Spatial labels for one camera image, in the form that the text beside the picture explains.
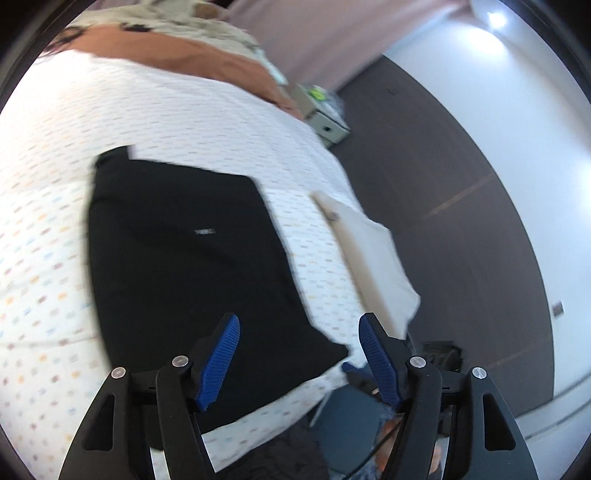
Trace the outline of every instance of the ceiling light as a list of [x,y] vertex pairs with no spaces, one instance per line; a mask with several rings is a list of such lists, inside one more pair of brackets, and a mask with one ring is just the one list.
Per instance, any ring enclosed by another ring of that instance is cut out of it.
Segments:
[[491,27],[494,29],[503,28],[507,25],[507,17],[499,13],[488,12],[488,21],[491,23]]

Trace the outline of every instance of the white bed sheet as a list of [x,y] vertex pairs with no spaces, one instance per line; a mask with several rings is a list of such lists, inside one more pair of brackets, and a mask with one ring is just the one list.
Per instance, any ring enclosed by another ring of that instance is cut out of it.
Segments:
[[[0,115],[0,422],[31,472],[57,479],[110,370],[86,275],[92,160],[138,158],[249,175],[290,256],[310,320],[365,357],[363,306],[321,211],[320,190],[361,211],[338,161],[304,123],[234,87],[68,51],[39,60]],[[216,469],[297,421],[344,384],[339,366],[204,435]],[[154,455],[166,478],[163,455]]]

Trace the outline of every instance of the floor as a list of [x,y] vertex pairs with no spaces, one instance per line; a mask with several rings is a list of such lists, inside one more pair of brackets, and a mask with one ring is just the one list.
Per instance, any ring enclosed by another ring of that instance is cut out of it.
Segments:
[[394,236],[421,296],[413,339],[453,340],[515,416],[553,396],[544,285],[501,181],[441,104],[385,57],[340,92],[351,135],[332,151],[365,213]]

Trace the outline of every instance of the pink curtain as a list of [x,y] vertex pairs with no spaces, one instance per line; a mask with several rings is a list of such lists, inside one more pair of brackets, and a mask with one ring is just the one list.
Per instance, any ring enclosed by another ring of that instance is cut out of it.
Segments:
[[236,0],[247,30],[291,83],[335,90],[409,33],[467,0]]

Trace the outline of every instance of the cable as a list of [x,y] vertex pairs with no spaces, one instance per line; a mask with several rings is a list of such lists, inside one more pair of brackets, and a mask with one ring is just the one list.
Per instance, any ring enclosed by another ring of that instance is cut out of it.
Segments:
[[359,472],[367,462],[369,462],[372,457],[376,454],[376,452],[378,450],[380,450],[380,448],[384,445],[384,443],[386,443],[386,441],[392,436],[394,435],[394,433],[396,433],[398,431],[398,429],[396,427],[394,427],[392,430],[390,430],[383,439],[381,439],[378,444],[372,449],[372,451],[367,455],[367,457],[365,457],[363,459],[363,461],[356,466],[353,470],[351,470],[349,473],[347,473],[347,475],[345,475],[341,480],[349,480],[352,476],[354,476],[354,474],[356,474],[357,472]]

